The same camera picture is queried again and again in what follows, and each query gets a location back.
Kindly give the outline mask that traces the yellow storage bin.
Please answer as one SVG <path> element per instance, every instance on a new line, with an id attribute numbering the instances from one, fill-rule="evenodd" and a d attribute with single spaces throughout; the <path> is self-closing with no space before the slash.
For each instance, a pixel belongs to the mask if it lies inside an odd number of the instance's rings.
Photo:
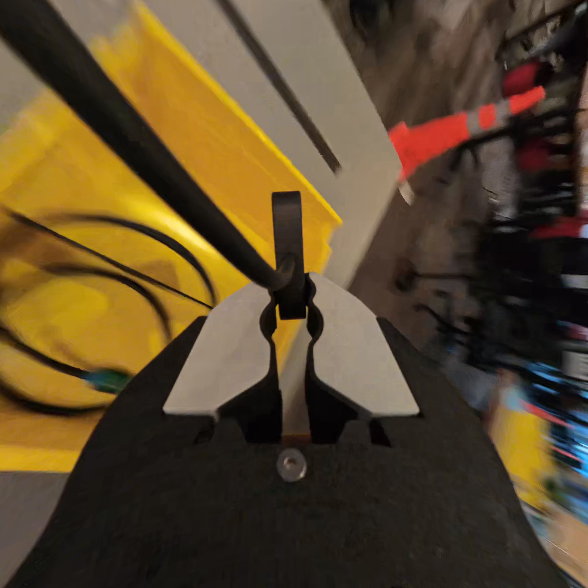
<path id="1" fill-rule="evenodd" d="M 300 192 L 305 269 L 334 209 L 146 1 L 87 47 L 49 1 L 1 1 L 1 40 L 69 82 L 94 122 L 142 118 L 116 153 L 45 82 L 1 132 L 1 472 L 69 474 L 114 400 L 251 280 L 194 228 L 198 188 L 276 267 L 274 192 Z"/>

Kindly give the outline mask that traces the black square adapter hub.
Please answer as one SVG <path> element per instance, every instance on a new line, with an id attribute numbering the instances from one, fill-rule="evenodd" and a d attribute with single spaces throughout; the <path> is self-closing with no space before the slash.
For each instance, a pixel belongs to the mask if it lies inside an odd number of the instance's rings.
<path id="1" fill-rule="evenodd" d="M 282 320 L 305 319 L 306 276 L 300 192 L 274 192 L 272 219 L 276 268 L 287 273 L 285 284 L 275 291 L 279 315 Z"/>

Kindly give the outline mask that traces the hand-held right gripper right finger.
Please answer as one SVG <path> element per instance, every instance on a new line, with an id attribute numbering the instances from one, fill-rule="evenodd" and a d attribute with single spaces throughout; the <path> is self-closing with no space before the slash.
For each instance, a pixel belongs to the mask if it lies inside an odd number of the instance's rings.
<path id="1" fill-rule="evenodd" d="M 378 317 L 324 276 L 306 275 L 305 402 L 312 443 L 336 443 L 348 422 L 416 417 L 420 408 Z"/>

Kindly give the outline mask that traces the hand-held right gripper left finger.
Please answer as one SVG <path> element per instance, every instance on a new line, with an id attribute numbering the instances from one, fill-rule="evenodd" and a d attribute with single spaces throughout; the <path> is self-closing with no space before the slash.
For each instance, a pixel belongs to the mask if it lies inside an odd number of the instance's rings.
<path id="1" fill-rule="evenodd" d="M 273 334 L 276 302 L 250 283 L 226 298 L 203 326 L 163 411 L 235 420 L 250 443 L 279 443 L 282 394 Z"/>

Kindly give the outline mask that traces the orange reflective cone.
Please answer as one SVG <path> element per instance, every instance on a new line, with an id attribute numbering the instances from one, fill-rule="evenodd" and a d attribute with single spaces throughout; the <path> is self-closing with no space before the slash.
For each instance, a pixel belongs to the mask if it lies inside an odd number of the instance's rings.
<path id="1" fill-rule="evenodd" d="M 458 112 L 409 127 L 400 122 L 388 137 L 401 163 L 400 183 L 432 159 L 490 132 L 502 130 L 511 118 L 533 109 L 546 96 L 542 86 L 469 112 Z"/>

